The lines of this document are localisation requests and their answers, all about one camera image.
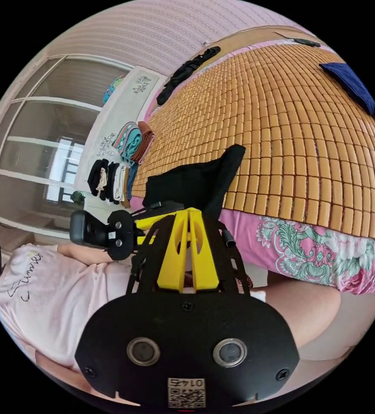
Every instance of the yellow bracket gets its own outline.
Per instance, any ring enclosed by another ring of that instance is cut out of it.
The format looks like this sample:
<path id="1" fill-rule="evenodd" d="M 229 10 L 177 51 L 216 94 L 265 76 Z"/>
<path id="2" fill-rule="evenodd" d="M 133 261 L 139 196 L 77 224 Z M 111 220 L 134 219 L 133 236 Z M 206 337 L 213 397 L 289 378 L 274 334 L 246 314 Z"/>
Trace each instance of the yellow bracket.
<path id="1" fill-rule="evenodd" d="M 176 217 L 157 284 L 162 289 L 183 292 L 187 243 L 191 241 L 192 274 L 195 292 L 198 290 L 217 289 L 219 279 L 206 235 L 202 213 L 197 209 L 188 208 L 169 214 Z M 141 230 L 147 231 L 155 222 L 169 214 L 136 220 L 136 226 Z M 142 244 L 144 239 L 145 236 L 138 237 L 137 243 L 139 245 Z"/>

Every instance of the person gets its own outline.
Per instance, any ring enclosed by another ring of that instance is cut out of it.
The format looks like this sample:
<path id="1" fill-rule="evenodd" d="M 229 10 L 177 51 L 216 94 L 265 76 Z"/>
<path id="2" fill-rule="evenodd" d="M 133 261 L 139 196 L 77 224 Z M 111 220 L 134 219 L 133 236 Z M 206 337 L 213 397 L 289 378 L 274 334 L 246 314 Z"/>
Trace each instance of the person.
<path id="1" fill-rule="evenodd" d="M 130 259 L 114 262 L 103 250 L 73 243 L 26 244 L 4 267 L 0 249 L 0 320 L 35 364 L 92 392 L 75 350 L 91 315 L 125 294 L 130 270 Z M 338 290 L 272 272 L 267 286 L 252 291 L 265 293 L 266 302 L 287 321 L 297 347 L 319 336 L 340 306 Z"/>

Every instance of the qr code label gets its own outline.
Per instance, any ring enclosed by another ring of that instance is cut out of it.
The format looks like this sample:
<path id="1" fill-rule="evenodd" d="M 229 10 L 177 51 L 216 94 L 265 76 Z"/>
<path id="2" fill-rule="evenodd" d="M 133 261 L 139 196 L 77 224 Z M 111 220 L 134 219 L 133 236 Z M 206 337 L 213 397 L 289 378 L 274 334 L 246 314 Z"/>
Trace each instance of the qr code label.
<path id="1" fill-rule="evenodd" d="M 205 408 L 206 390 L 203 378 L 168 378 L 169 408 Z"/>

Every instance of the white t-shirt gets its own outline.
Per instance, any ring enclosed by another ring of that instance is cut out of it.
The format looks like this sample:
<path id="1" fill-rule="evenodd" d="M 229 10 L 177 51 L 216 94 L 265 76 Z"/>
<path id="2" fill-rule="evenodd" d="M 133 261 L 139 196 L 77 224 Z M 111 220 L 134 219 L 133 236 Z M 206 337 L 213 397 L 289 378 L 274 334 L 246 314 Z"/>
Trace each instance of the white t-shirt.
<path id="1" fill-rule="evenodd" d="M 16 249 L 0 277 L 0 319 L 15 342 L 34 360 L 35 349 L 79 371 L 74 358 L 90 317 L 123 296 L 127 261 L 87 266 L 57 253 L 57 246 Z"/>

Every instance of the pink floral bedsheet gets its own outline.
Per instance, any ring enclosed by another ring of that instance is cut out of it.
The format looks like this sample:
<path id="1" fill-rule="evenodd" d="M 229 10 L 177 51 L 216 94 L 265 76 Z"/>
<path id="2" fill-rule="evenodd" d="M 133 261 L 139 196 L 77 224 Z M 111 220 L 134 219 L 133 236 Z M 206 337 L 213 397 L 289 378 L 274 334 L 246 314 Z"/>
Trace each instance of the pink floral bedsheet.
<path id="1" fill-rule="evenodd" d="M 141 202 L 132 197 L 131 207 L 140 209 Z M 220 221 L 232 233 L 245 262 L 341 292 L 375 293 L 374 239 L 225 209 Z"/>

